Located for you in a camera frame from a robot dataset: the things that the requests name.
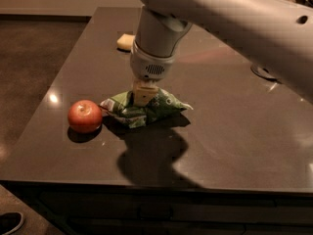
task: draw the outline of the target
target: floor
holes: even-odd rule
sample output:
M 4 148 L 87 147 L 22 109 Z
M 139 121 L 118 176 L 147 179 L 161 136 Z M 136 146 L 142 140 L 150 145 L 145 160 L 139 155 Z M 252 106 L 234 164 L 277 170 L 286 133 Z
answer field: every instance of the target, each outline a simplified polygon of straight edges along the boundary
M 84 21 L 0 20 L 0 166 L 81 35 Z M 0 214 L 23 212 L 16 235 L 63 235 L 0 186 Z

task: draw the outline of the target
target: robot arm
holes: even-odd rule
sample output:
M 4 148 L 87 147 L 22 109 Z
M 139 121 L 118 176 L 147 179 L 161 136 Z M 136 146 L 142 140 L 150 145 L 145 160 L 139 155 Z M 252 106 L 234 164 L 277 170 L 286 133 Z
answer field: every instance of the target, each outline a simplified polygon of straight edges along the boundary
M 141 1 L 131 54 L 137 79 L 164 78 L 179 40 L 197 24 L 313 103 L 312 9 L 284 0 Z

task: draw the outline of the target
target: crumpled bag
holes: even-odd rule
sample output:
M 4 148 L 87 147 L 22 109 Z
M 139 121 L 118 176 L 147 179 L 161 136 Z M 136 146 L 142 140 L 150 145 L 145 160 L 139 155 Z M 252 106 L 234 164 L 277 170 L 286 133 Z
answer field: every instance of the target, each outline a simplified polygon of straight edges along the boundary
M 129 128 L 146 126 L 154 121 L 193 108 L 180 102 L 174 95 L 159 88 L 156 96 L 145 107 L 133 106 L 133 92 L 123 92 L 100 103 L 105 113 Z

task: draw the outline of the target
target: black shoe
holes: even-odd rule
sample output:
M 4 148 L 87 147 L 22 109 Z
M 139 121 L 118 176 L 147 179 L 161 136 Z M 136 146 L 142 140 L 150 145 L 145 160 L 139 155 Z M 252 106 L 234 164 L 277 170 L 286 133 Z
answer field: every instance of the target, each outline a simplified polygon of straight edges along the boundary
M 0 215 L 0 234 L 9 235 L 19 230 L 23 224 L 23 214 L 20 212 L 7 212 Z

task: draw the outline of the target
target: apple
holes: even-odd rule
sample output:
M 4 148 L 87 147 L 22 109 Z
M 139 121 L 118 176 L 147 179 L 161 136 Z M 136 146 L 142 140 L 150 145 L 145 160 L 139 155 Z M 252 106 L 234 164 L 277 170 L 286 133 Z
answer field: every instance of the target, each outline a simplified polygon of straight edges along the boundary
M 90 100 L 80 100 L 68 110 L 67 120 L 71 129 L 78 133 L 91 133 L 102 124 L 100 108 Z

